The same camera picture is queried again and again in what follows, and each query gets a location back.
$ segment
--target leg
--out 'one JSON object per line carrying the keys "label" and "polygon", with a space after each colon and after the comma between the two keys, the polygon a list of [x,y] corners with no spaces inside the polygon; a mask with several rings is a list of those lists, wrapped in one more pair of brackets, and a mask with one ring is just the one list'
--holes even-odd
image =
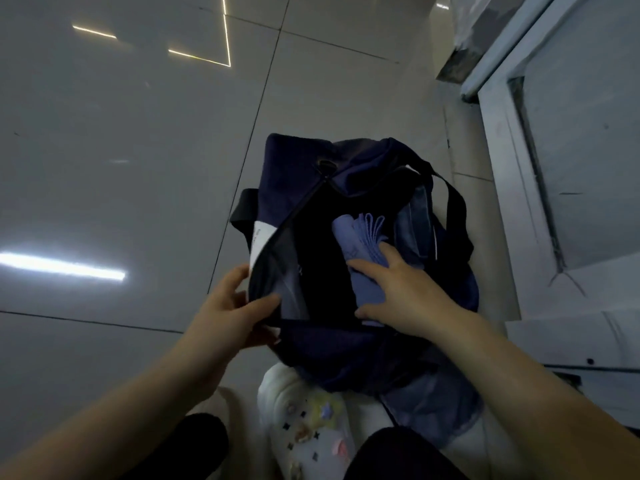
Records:
{"label": "leg", "polygon": [[414,430],[384,428],[367,439],[344,480],[468,480],[438,449]]}
{"label": "leg", "polygon": [[121,480],[181,478],[205,480],[227,456],[229,439],[219,418],[198,413],[185,417],[172,434]]}

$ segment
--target hand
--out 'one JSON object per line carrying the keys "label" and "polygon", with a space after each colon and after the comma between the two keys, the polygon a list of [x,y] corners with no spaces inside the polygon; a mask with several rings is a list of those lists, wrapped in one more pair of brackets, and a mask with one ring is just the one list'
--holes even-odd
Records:
{"label": "hand", "polygon": [[213,289],[180,341],[169,352],[166,364],[208,397],[215,391],[227,365],[244,347],[272,344],[275,337],[256,323],[280,304],[276,294],[246,302],[236,292],[249,276],[249,265],[231,270]]}
{"label": "hand", "polygon": [[397,331],[435,341],[439,332],[468,313],[420,269],[404,262],[395,247],[380,243],[380,251],[389,267],[352,259],[347,264],[375,280],[385,292],[386,301],[366,304],[356,310],[358,318],[370,318],[392,326]]}

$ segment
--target white tile floor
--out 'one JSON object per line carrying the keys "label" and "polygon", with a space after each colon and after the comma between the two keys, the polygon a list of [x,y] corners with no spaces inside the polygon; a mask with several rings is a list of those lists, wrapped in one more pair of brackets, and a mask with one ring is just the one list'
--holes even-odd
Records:
{"label": "white tile floor", "polygon": [[[411,146],[467,199],[485,316],[518,318],[479,111],[433,79],[435,0],[110,1],[0,0],[0,252],[127,273],[0,266],[0,460],[162,354],[247,260],[227,219],[272,132]],[[230,477],[272,476],[255,394],[275,361],[244,351],[223,379]],[[473,431],[451,452],[471,478],[511,464]]]}

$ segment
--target right hand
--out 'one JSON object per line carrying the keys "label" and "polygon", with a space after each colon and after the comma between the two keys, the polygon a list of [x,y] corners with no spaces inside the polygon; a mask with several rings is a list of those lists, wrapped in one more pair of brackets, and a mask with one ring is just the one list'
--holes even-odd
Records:
{"label": "right hand", "polygon": [[435,341],[469,313],[427,273],[405,263],[395,247],[381,242],[380,251],[387,258],[388,268],[363,259],[347,261],[348,266],[375,280],[385,292],[384,303],[359,307],[357,318],[377,320],[407,335]]}

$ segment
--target white door frame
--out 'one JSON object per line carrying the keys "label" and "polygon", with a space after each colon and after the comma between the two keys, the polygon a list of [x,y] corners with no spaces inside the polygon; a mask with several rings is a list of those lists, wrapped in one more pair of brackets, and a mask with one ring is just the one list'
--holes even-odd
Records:
{"label": "white door frame", "polygon": [[478,93],[523,319],[640,308],[640,253],[557,273],[547,218],[508,87],[580,1],[554,0]]}

